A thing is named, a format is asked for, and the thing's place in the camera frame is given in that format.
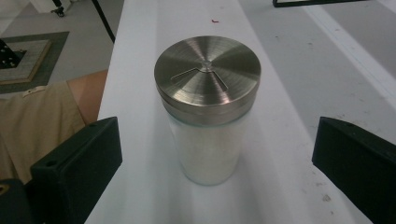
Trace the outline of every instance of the white powder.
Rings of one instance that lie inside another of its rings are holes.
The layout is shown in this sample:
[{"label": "white powder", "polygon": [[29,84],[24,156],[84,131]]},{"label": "white powder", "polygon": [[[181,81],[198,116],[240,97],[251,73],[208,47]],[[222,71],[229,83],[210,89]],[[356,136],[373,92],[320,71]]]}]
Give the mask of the white powder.
[{"label": "white powder", "polygon": [[169,117],[184,174],[202,185],[225,181],[238,162],[247,119],[199,127]]}]

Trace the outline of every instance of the gray floor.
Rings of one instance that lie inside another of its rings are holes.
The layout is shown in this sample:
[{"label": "gray floor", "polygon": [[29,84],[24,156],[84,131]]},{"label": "gray floor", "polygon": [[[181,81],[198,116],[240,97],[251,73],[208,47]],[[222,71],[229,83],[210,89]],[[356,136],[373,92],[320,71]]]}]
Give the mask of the gray floor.
[{"label": "gray floor", "polygon": [[[113,33],[116,34],[123,0],[99,0],[99,3]],[[108,68],[113,43],[91,0],[73,2],[63,18],[53,13],[38,13],[28,4],[0,38],[63,31],[70,34],[53,69],[49,84]],[[0,94],[0,97],[8,98],[11,95],[13,93]]]}]

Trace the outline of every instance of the white surface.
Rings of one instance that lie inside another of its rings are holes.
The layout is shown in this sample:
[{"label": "white surface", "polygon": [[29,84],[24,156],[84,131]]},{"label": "white surface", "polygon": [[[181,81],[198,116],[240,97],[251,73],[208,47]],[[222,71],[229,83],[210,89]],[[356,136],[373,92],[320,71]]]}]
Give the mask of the white surface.
[{"label": "white surface", "polygon": [[[123,164],[87,223],[371,223],[311,156],[320,116],[396,143],[396,87],[388,83],[394,77],[387,61],[395,50],[379,45],[385,55],[378,54],[349,26],[342,30],[347,35],[336,35],[329,27],[337,24],[318,17],[323,8],[329,15],[354,8],[344,13],[351,19],[357,9],[386,10],[376,1],[273,8],[269,0],[125,0],[100,111],[100,118],[119,118]],[[396,22],[387,15],[385,24]],[[375,24],[364,25],[368,36],[384,35],[370,33]],[[215,187],[182,174],[153,75],[166,48],[197,35],[238,40],[262,64],[246,147],[235,173]],[[343,50],[350,45],[355,50]]]}]

